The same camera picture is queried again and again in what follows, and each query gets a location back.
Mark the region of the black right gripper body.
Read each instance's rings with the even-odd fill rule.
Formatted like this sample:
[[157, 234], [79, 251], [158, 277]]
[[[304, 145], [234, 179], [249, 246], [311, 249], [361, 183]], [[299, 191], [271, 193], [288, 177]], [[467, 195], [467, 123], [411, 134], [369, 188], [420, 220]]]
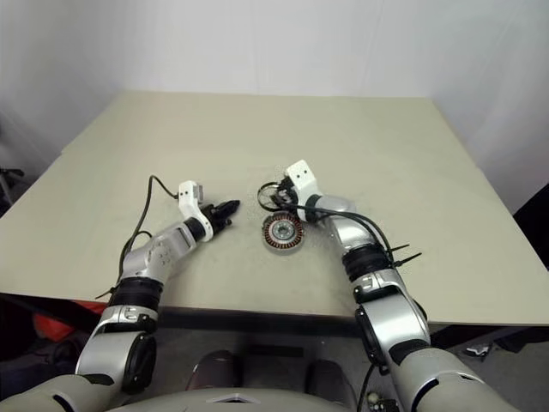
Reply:
[[297, 210], [299, 206], [299, 197], [294, 188], [294, 183], [290, 178], [284, 178], [280, 181], [284, 184], [284, 191], [276, 196], [283, 198], [285, 201], [285, 208], [283, 210]]

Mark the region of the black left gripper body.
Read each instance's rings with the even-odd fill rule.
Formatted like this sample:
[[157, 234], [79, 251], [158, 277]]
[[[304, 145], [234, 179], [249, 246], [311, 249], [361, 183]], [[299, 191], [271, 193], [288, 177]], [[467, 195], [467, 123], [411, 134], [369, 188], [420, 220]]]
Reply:
[[232, 219], [229, 221], [223, 221], [221, 219], [220, 212], [217, 210], [217, 206], [213, 204], [208, 204], [201, 208], [202, 214], [208, 219], [209, 223], [211, 224], [214, 235], [217, 235], [226, 227], [232, 225]]

